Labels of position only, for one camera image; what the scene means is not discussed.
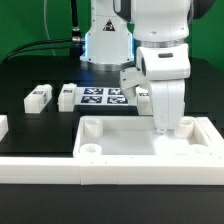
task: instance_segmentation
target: white tray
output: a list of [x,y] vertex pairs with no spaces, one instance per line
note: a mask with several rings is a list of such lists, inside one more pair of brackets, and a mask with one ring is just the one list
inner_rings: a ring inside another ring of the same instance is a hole
[[222,137],[207,118],[184,119],[188,139],[157,134],[152,117],[83,117],[74,158],[0,157],[0,183],[223,185]]

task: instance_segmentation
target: white plastic container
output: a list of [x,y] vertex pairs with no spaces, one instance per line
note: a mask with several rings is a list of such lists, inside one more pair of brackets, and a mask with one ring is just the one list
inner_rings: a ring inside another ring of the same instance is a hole
[[52,98],[52,87],[38,85],[25,99],[25,113],[39,114]]
[[[86,135],[99,120],[103,133]],[[153,117],[83,117],[73,155],[81,184],[224,184],[224,140],[208,118],[183,117],[175,134],[158,134]]]
[[64,84],[58,97],[60,112],[72,112],[75,106],[76,84]]
[[6,115],[0,115],[0,142],[7,134],[8,128],[8,120]]

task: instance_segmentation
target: white block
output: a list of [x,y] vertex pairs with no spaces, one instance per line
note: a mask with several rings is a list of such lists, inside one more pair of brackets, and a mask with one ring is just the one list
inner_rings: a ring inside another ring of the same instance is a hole
[[58,97],[58,108],[60,112],[72,112],[75,106],[75,91],[77,85],[64,84]]
[[52,98],[50,85],[38,85],[25,99],[25,113],[39,114]]
[[8,132],[8,120],[6,115],[0,115],[0,141],[5,137]]

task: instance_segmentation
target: small white block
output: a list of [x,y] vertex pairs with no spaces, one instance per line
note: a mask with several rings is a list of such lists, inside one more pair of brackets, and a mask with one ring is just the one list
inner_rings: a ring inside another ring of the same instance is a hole
[[8,120],[6,115],[0,115],[0,141],[5,137],[8,132]]
[[152,115],[152,105],[148,91],[140,87],[136,88],[137,108],[139,115]]
[[50,85],[38,85],[25,99],[25,113],[39,114],[52,98]]
[[60,112],[72,112],[75,106],[75,91],[77,85],[64,84],[58,97],[58,108]]

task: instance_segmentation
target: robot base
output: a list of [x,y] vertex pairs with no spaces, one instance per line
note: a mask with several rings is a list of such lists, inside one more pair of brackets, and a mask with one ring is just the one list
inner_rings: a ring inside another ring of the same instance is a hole
[[96,64],[89,61],[82,61],[81,60],[81,66],[85,68],[89,68],[92,70],[97,71],[104,71],[104,72],[116,72],[121,71],[123,69],[129,68],[132,65],[134,65],[133,61],[123,63],[123,64]]

